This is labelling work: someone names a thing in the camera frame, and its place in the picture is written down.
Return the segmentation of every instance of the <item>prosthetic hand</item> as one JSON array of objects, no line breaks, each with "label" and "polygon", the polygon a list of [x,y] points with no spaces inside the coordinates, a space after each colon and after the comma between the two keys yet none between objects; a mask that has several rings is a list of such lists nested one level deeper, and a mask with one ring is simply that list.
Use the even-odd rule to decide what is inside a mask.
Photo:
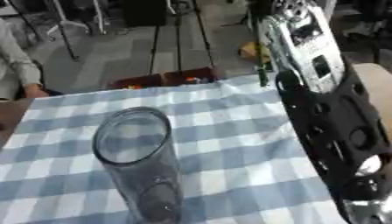
[{"label": "prosthetic hand", "polygon": [[[258,8],[266,6],[269,13]],[[255,35],[269,48],[273,67],[266,76],[260,66],[261,81],[275,81],[339,213],[350,224],[392,223],[390,143],[323,11],[305,0],[251,0],[249,7]]]}]

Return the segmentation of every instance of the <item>glass cup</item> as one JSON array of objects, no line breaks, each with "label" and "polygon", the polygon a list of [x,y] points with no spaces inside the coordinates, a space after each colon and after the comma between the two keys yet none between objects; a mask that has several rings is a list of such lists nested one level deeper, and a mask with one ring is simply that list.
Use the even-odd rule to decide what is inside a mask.
[{"label": "glass cup", "polygon": [[179,163],[165,114],[154,108],[116,113],[95,133],[93,150],[124,198],[133,223],[179,223]]}]

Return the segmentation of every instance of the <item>floor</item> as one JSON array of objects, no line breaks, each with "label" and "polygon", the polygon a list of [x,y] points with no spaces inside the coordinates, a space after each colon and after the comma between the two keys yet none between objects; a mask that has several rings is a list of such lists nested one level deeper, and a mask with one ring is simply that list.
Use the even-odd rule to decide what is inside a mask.
[{"label": "floor", "polygon": [[[246,11],[244,6],[238,3],[226,4],[221,0],[204,0],[199,3],[219,77],[223,79],[253,74],[254,64],[238,56],[239,47],[252,39],[248,29],[245,25],[223,26],[240,21]],[[339,29],[334,29],[337,37],[342,25],[346,29],[353,24],[352,21],[342,23],[346,14],[340,10],[333,20],[338,21],[335,24],[338,24]],[[175,71],[177,68],[172,24],[171,21],[161,31],[154,73]],[[69,58],[58,34],[55,41],[47,40],[31,49],[31,56],[44,64],[46,85],[65,94],[83,93],[105,89],[111,81],[146,75],[154,29],[141,27],[124,31],[119,28],[118,22],[113,21],[112,25],[107,35],[93,37],[72,27],[67,29],[72,47],[80,56],[78,62]],[[183,17],[181,31],[184,69],[208,66],[204,42],[193,13]],[[364,47],[344,45],[341,48],[354,63],[372,62],[371,52]],[[392,72],[392,63],[389,63],[392,52],[382,51],[381,57],[382,64]]]}]

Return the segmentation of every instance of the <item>gingham tablecloth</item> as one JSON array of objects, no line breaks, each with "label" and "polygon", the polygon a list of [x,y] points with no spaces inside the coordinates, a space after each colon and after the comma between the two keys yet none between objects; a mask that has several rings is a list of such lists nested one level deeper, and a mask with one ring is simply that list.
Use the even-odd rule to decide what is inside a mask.
[{"label": "gingham tablecloth", "polygon": [[170,118],[182,223],[345,223],[277,91],[255,75],[36,100],[0,153],[2,223],[125,223],[130,213],[91,139],[106,117],[137,106]]}]

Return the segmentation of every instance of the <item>black stand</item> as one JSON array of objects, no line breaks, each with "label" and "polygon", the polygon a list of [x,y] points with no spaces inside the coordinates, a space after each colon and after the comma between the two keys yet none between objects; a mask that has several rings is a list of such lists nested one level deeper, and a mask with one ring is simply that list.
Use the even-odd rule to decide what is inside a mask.
[{"label": "black stand", "polygon": [[25,14],[12,2],[12,0],[8,1],[10,3],[10,6],[12,6],[12,8],[15,9],[15,11],[17,12],[17,14],[24,20],[24,22],[26,23],[26,25],[31,29],[31,31],[34,33],[36,39],[38,42],[40,42],[42,39],[39,36],[39,34],[37,33],[37,30],[34,28],[34,26],[32,26],[32,24],[27,20],[27,18],[25,17]]},{"label": "black stand", "polygon": [[150,68],[149,68],[149,74],[152,74],[152,70],[154,69],[154,63],[155,63],[155,55],[157,54],[157,44],[158,44],[158,36],[159,36],[159,30],[160,26],[157,25],[155,27],[155,32],[154,32],[154,43],[151,49],[151,59],[150,59]]},{"label": "black stand", "polygon": [[181,13],[179,13],[179,1],[175,2],[176,11],[176,41],[177,41],[177,75],[182,75],[182,61],[181,61]]},{"label": "black stand", "polygon": [[207,35],[206,35],[206,29],[204,27],[203,20],[201,19],[200,7],[199,7],[198,3],[196,2],[196,0],[192,0],[192,4],[193,4],[194,12],[196,13],[196,17],[198,18],[199,27],[201,30],[201,35],[203,36],[203,41],[204,41],[204,45],[206,46],[206,51],[208,53],[208,58],[210,60],[211,68],[214,68],[215,64],[214,64],[214,60],[213,60],[213,55],[211,54],[211,45],[208,42]]},{"label": "black stand", "polygon": [[[182,71],[182,62],[181,62],[181,33],[180,33],[181,29],[180,28],[181,28],[181,17],[183,15],[181,15],[181,13],[179,13],[179,5],[181,4],[181,1],[175,1],[173,4],[174,4],[175,11],[177,12],[176,15],[175,15],[176,16],[175,25],[176,25],[177,63],[178,63],[178,75],[181,75],[183,71]],[[208,42],[207,35],[206,35],[206,29],[205,29],[205,26],[203,24],[203,20],[201,19],[200,8],[199,8],[196,0],[192,0],[192,4],[193,4],[193,9],[194,9],[194,12],[196,14],[196,17],[198,19],[199,28],[200,28],[200,31],[201,31],[201,35],[202,35],[205,47],[206,47],[206,51],[207,51],[207,54],[208,54],[208,58],[209,58],[209,61],[210,61],[211,68],[214,68],[215,64],[214,64],[213,55],[211,54],[211,45]],[[160,30],[160,26],[156,26],[155,27],[155,33],[154,33],[154,42],[153,42],[153,45],[152,45],[152,48],[151,48],[151,59],[150,59],[149,74],[152,74],[152,71],[153,71],[153,68],[154,68],[155,56],[157,54],[157,44],[158,44],[159,30]]]},{"label": "black stand", "polygon": [[59,27],[59,32],[62,38],[64,39],[64,43],[66,44],[66,49],[68,50],[69,57],[71,57],[72,60],[77,61],[79,57],[74,54],[74,50],[72,49],[71,44],[69,43],[68,37],[66,35],[66,32],[64,31],[64,26],[61,24],[61,18],[57,14],[56,7],[53,5],[51,1],[45,0],[45,2],[49,10],[53,13],[54,20],[56,21],[56,24]]}]

